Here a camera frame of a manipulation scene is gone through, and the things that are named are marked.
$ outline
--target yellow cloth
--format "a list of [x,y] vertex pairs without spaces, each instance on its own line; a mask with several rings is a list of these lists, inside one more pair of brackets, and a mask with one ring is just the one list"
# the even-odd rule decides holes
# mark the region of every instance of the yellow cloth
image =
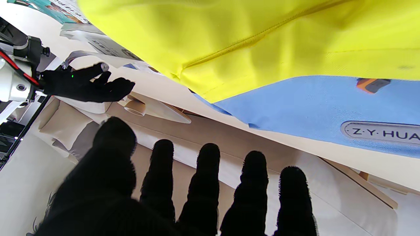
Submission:
[[217,102],[296,76],[420,79],[419,0],[78,0],[167,77]]

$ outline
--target finger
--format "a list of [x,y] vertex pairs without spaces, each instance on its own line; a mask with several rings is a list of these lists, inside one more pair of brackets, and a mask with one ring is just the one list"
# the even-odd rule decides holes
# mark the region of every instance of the finger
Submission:
[[76,79],[90,80],[98,75],[108,71],[109,67],[105,63],[98,63],[91,67],[83,68],[72,72],[72,75]]
[[234,202],[222,221],[220,229],[223,236],[264,235],[267,186],[265,156],[252,151],[245,158],[241,183],[236,188]]
[[110,71],[105,71],[104,73],[101,74],[101,76],[99,76],[99,78],[97,78],[95,81],[93,81],[93,83],[95,84],[106,84],[108,83],[108,79],[111,76],[111,72]]
[[93,140],[93,146],[115,147],[128,159],[130,159],[136,144],[136,135],[133,130],[117,117],[111,117],[101,125]]
[[177,222],[177,228],[181,232],[192,227],[206,235],[217,234],[219,163],[218,146],[204,145],[197,158],[196,173],[191,178],[187,202]]
[[316,236],[312,203],[303,171],[295,166],[284,168],[280,174],[279,186],[281,207],[277,217],[278,230],[274,235],[293,232]]
[[157,141],[150,157],[149,171],[143,180],[140,202],[174,223],[172,163],[172,142],[166,139]]
[[135,83],[124,78],[118,78],[106,83],[104,89],[109,91],[110,101],[119,101],[127,96],[134,88]]

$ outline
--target black knit glove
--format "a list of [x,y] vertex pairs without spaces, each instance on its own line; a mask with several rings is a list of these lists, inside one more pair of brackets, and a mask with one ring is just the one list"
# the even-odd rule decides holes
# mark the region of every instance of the black knit glove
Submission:
[[118,78],[108,82],[111,72],[108,65],[98,63],[77,71],[44,71],[40,82],[44,93],[67,97],[82,102],[117,102],[128,95],[134,87],[134,82]]

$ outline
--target wooden panel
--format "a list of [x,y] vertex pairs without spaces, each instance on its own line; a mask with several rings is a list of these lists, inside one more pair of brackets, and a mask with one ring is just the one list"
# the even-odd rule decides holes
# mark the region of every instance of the wooden panel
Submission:
[[330,161],[324,158],[321,158],[331,166],[333,166],[335,169],[340,171],[341,173],[348,176],[350,179],[352,179],[354,182],[359,184],[362,188],[366,189],[368,192],[373,194],[375,197],[377,197],[379,200],[381,200],[383,203],[387,204],[392,209],[398,208],[398,203],[388,197],[385,193],[381,192],[379,189],[374,187],[371,183],[367,182],[365,179],[363,179],[361,176],[359,176],[358,173],[356,173],[354,170],[352,170],[350,167],[347,167],[345,165],[336,163],[334,161]]

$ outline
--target blue fabric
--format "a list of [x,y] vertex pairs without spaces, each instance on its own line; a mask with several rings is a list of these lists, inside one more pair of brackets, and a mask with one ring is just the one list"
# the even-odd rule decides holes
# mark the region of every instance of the blue fabric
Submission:
[[420,82],[392,80],[375,94],[358,78],[296,77],[211,104],[251,128],[420,158],[420,146],[344,136],[345,121],[420,125]]

